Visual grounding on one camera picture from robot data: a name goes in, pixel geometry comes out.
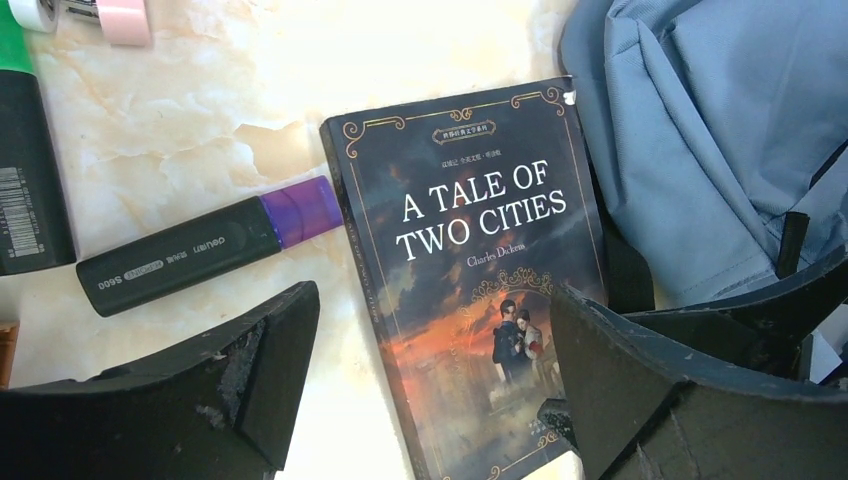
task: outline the author name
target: author name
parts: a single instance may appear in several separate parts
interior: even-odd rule
[[[488,251],[480,256],[471,256],[468,257],[466,263],[469,267],[476,267],[477,265],[482,265],[484,263],[489,263],[493,260],[497,260],[498,258],[512,255],[515,252],[520,252],[525,250],[524,244],[519,243],[518,245],[507,245],[506,247],[498,247],[495,249],[495,253],[489,253]]]

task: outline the pink object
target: pink object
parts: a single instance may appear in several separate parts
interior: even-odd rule
[[[100,28],[113,45],[150,44],[150,27],[144,0],[97,0]]]

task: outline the barcode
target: barcode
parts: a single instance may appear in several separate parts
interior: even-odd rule
[[[6,230],[12,240],[14,256],[24,257],[39,253],[35,227],[17,168],[0,168],[0,209],[6,219]]]

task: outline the blue fabric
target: blue fabric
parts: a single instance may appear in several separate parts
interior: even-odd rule
[[[672,306],[775,282],[848,242],[848,2],[581,0],[561,42],[601,191]]]

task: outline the marble surface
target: marble surface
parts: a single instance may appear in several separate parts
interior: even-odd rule
[[[67,17],[29,35],[80,258],[328,174],[318,127],[330,115],[558,75],[573,4],[147,0],[147,49],[111,47]],[[322,313],[277,478],[411,478],[341,229],[108,319],[71,266],[3,278],[0,318],[21,322],[11,386],[84,380],[304,279]],[[580,476],[566,454],[529,478]]]

